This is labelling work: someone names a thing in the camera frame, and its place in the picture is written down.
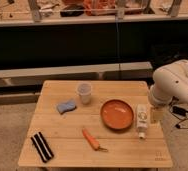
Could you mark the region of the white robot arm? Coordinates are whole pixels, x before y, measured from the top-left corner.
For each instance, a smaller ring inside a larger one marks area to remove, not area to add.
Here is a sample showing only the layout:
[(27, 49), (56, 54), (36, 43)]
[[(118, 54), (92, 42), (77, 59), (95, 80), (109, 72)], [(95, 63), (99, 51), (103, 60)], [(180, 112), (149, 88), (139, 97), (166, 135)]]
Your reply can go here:
[(151, 122), (158, 122), (164, 108), (173, 98), (188, 105), (188, 60), (178, 60), (157, 68), (152, 75), (154, 84), (150, 86), (148, 100), (151, 107)]

